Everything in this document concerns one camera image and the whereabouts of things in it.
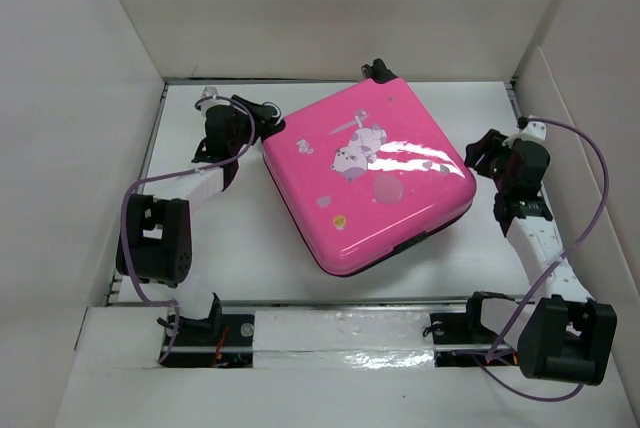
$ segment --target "white wall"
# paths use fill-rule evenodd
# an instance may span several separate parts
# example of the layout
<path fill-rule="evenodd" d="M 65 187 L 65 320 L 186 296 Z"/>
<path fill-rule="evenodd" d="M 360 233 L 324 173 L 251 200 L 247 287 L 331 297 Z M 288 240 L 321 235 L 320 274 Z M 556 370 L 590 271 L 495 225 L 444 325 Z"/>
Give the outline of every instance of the white wall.
<path fill-rule="evenodd" d="M 0 0 L 2 426 L 53 426 L 161 91 L 118 0 Z"/>
<path fill-rule="evenodd" d="M 619 315 L 616 360 L 640 414 L 640 9 L 638 0 L 562 0 L 518 82 L 523 109 L 572 121 L 602 147 L 611 171 L 608 215 L 574 265 Z M 583 229 L 600 196 L 597 160 L 554 133 L 547 183 L 566 239 Z"/>
<path fill-rule="evenodd" d="M 163 76 L 509 80 L 549 0 L 122 0 Z"/>

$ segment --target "pink suitcase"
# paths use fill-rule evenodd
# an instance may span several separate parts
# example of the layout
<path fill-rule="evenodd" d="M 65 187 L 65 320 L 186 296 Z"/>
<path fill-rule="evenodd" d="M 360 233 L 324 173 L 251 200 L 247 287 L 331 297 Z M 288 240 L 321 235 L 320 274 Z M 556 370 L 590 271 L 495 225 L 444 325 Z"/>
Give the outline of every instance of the pink suitcase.
<path fill-rule="evenodd" d="M 307 106 L 264 141 L 264 159 L 320 267 L 359 273 L 471 206 L 474 177 L 381 60 L 364 81 Z"/>

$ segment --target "suitcase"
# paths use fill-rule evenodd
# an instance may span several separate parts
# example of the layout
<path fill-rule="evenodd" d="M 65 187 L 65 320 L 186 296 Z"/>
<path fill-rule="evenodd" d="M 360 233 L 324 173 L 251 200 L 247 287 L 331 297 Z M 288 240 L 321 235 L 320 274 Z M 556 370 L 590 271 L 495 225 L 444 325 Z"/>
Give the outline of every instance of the suitcase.
<path fill-rule="evenodd" d="M 381 60 L 366 79 L 284 118 L 267 168 L 318 265 L 351 276 L 471 206 L 476 182 L 408 84 Z"/>

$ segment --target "screw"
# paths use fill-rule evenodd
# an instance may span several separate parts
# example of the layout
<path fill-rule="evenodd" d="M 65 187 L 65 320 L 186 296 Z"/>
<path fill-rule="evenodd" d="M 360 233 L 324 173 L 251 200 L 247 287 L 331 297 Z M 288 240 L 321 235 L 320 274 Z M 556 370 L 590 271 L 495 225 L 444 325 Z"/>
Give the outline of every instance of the screw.
<path fill-rule="evenodd" d="M 245 323 L 240 327 L 240 334 L 245 338 L 253 336 L 253 325 L 251 323 Z"/>

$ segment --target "wall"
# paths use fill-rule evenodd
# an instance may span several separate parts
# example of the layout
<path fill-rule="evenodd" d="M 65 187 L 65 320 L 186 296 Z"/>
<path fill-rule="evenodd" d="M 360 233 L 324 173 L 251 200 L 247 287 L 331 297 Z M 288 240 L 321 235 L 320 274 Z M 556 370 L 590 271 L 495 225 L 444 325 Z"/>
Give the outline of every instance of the wall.
<path fill-rule="evenodd" d="M 0 0 L 2 426 L 53 426 L 161 92 L 118 0 Z"/>
<path fill-rule="evenodd" d="M 158 71 L 354 79 L 511 78 L 549 0 L 121 0 Z"/>
<path fill-rule="evenodd" d="M 607 157 L 607 215 L 574 258 L 587 287 L 619 315 L 614 352 L 640 414 L 640 11 L 637 0 L 562 0 L 517 84 L 523 110 L 573 122 Z M 583 229 L 600 197 L 600 167 L 572 137 L 552 133 L 547 183 L 565 239 Z"/>

